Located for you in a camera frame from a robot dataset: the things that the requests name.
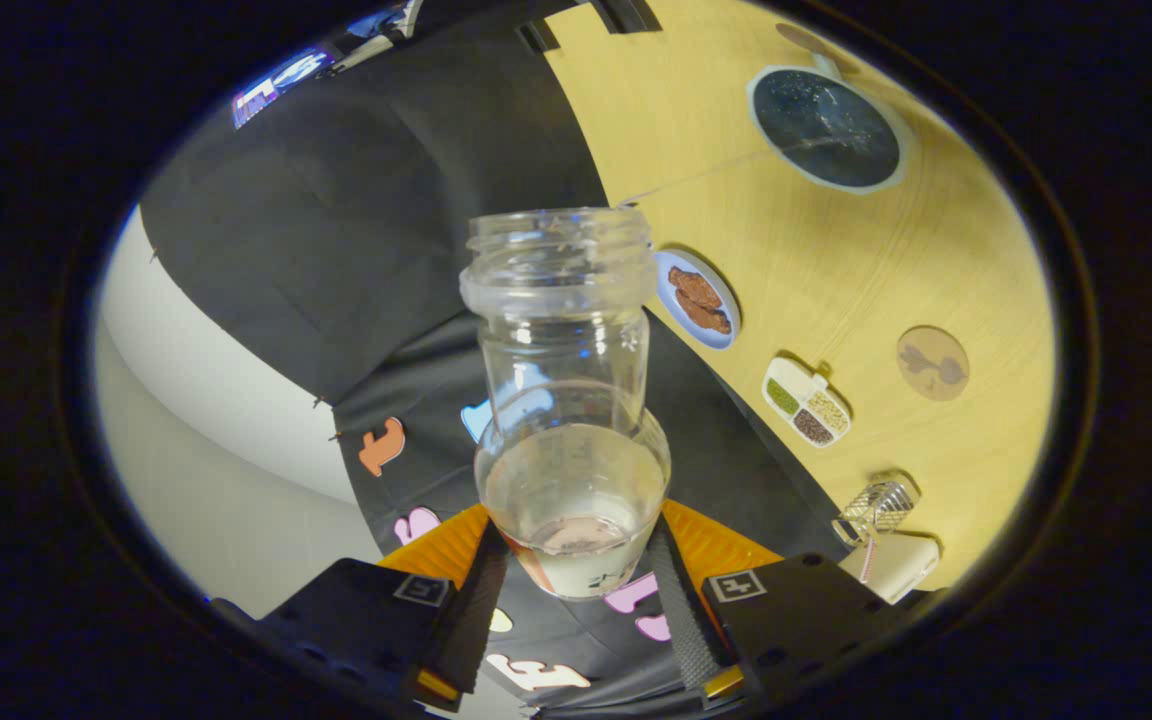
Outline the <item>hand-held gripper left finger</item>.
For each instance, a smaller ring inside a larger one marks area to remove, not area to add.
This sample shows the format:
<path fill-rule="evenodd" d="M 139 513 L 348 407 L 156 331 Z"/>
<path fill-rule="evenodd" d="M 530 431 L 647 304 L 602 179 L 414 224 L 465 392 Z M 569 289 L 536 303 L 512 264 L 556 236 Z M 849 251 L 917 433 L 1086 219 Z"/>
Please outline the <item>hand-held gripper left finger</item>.
<path fill-rule="evenodd" d="M 256 635 L 367 705 L 456 711 L 473 692 L 508 556 L 476 503 L 379 562 L 335 561 L 257 620 Z"/>

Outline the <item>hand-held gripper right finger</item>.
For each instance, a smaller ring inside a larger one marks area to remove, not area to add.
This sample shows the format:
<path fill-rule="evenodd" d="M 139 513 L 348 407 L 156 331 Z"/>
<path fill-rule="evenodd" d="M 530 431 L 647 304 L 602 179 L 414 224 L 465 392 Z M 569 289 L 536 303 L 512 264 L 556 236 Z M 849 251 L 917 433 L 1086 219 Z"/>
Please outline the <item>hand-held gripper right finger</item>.
<path fill-rule="evenodd" d="M 890 646 L 914 619 L 820 553 L 783 558 L 673 500 L 646 559 L 687 692 L 705 708 L 795 705 Z"/>

